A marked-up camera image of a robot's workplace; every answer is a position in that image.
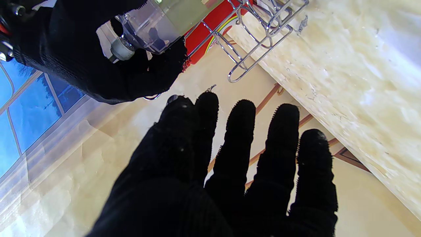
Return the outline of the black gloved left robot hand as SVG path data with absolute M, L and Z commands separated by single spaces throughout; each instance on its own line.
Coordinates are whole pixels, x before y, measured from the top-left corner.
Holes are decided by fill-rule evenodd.
M 215 93 L 174 95 L 115 181 L 88 237 L 334 237 L 333 157 L 318 129 L 299 135 L 281 104 L 246 189 L 256 107 L 240 100 L 206 180 L 218 118 Z

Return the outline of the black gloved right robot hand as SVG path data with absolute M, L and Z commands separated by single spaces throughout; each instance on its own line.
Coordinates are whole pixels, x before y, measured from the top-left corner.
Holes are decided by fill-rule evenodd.
M 1 1 L 1 46 L 5 56 L 59 77 L 91 98 L 110 105 L 166 92 L 188 60 L 185 39 L 148 59 L 138 49 L 126 61 L 104 56 L 96 31 L 116 15 L 140 9 L 145 0 Z

